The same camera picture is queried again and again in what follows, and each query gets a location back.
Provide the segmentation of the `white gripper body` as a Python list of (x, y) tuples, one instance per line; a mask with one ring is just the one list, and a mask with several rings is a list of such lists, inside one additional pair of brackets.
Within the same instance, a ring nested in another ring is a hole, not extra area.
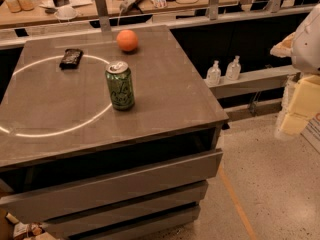
[(292, 65), (304, 73), (320, 73), (320, 4), (296, 29), (291, 52)]

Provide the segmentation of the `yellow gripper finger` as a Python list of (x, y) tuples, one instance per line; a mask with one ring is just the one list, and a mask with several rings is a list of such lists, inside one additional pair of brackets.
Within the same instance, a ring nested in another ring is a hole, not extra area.
[(279, 58), (290, 57), (292, 53), (294, 35), (295, 33), (291, 33), (281, 42), (274, 45), (270, 50), (270, 54)]
[(298, 136), (320, 112), (320, 76), (307, 75), (297, 82), (288, 79), (281, 107), (274, 135), (289, 140)]

